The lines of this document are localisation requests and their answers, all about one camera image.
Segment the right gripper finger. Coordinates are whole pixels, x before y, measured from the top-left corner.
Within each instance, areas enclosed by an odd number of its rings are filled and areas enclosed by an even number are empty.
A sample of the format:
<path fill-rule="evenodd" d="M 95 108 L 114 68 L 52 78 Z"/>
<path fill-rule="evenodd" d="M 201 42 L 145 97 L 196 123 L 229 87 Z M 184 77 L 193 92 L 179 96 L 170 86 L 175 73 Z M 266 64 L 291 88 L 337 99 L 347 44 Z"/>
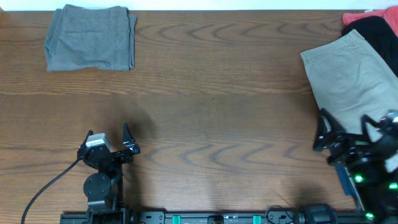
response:
<path fill-rule="evenodd" d="M 382 117 L 379 121 L 372 119 L 367 114 L 361 117 L 361 130 L 365 137 L 370 137 L 368 125 L 372 126 L 377 132 L 384 134 L 388 130 L 387 118 Z"/>
<path fill-rule="evenodd" d="M 322 108 L 318 114 L 318 126 L 313 143 L 314 151 L 322 151 L 327 148 L 327 142 L 345 133 L 345 128 L 332 116 L 329 111 Z"/>

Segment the grey shorts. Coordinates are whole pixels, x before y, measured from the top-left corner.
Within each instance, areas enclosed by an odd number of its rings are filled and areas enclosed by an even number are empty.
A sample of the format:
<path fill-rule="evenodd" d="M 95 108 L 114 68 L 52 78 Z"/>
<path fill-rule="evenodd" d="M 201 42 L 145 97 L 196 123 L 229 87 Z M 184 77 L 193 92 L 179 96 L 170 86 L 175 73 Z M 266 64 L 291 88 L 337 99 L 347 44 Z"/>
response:
<path fill-rule="evenodd" d="M 121 6 L 57 9 L 45 36 L 47 70 L 133 69 L 136 22 L 137 16 Z"/>

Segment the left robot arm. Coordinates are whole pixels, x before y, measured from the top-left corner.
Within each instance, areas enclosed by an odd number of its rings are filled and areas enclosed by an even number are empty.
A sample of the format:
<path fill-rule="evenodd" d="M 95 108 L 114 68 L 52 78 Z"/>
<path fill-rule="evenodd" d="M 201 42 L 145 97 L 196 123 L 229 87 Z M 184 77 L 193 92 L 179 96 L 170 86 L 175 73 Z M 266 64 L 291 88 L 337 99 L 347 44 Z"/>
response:
<path fill-rule="evenodd" d="M 123 144 L 120 151 L 111 151 L 104 133 L 90 130 L 79 147 L 77 159 L 95 170 L 83 185 L 88 201 L 88 223 L 129 223 L 129 209 L 123 202 L 123 164 L 131 163 L 141 149 L 127 123 L 123 124 Z"/>

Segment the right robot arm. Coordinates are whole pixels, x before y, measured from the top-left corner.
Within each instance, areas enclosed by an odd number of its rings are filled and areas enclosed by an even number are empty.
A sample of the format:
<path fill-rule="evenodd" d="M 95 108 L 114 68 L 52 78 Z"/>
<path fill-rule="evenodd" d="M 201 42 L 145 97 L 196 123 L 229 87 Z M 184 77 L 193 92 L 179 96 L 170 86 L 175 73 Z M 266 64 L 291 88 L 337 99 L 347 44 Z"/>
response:
<path fill-rule="evenodd" d="M 349 133 L 321 109 L 313 150 L 329 150 L 327 163 L 345 170 L 363 211 L 353 223 L 397 223 L 397 171 L 386 167 L 397 155 L 397 111 L 389 110 L 379 121 L 364 114 L 361 129 L 361 134 Z"/>

